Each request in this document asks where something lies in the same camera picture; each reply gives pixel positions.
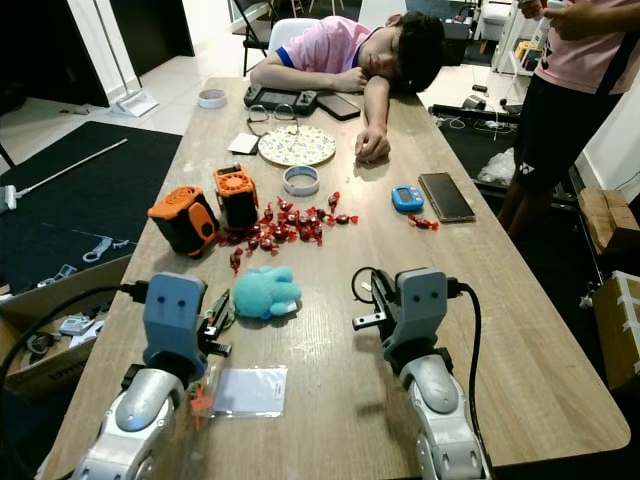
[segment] smartphone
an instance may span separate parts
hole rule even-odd
[[[448,173],[424,173],[420,185],[442,223],[475,222],[476,216]]]
[[[318,94],[318,104],[333,118],[343,121],[360,116],[360,109],[340,95],[323,92]]]

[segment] blue timer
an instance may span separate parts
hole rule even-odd
[[[393,205],[400,212],[415,212],[424,205],[420,191],[412,185],[400,185],[391,190]]]

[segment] stuffed toy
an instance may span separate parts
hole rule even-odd
[[[288,267],[262,267],[245,273],[233,290],[236,315],[268,320],[295,310],[292,307],[302,292],[292,280]]]

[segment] person's hand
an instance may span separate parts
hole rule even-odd
[[[346,72],[336,74],[334,86],[335,90],[339,92],[362,92],[367,81],[367,76],[362,71],[362,68],[355,67]]]
[[[356,160],[371,163],[389,155],[391,145],[387,132],[380,127],[369,125],[356,139]]]
[[[603,9],[589,0],[576,0],[563,9],[544,9],[544,16],[551,19],[551,26],[563,40],[582,40],[605,33],[602,30]]]
[[[522,10],[524,18],[535,18],[540,20],[542,18],[542,9],[547,6],[547,2],[544,3],[541,0],[532,0],[526,3],[519,3],[518,8]]]

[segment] pink shirt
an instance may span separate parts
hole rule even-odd
[[[591,0],[598,7],[637,4],[640,0]],[[640,32],[611,33],[568,42],[555,29],[536,75],[547,82],[579,92],[619,94],[629,88],[640,69]]]
[[[286,67],[305,72],[342,73],[355,67],[360,45],[371,30],[343,17],[325,17],[276,53]]]

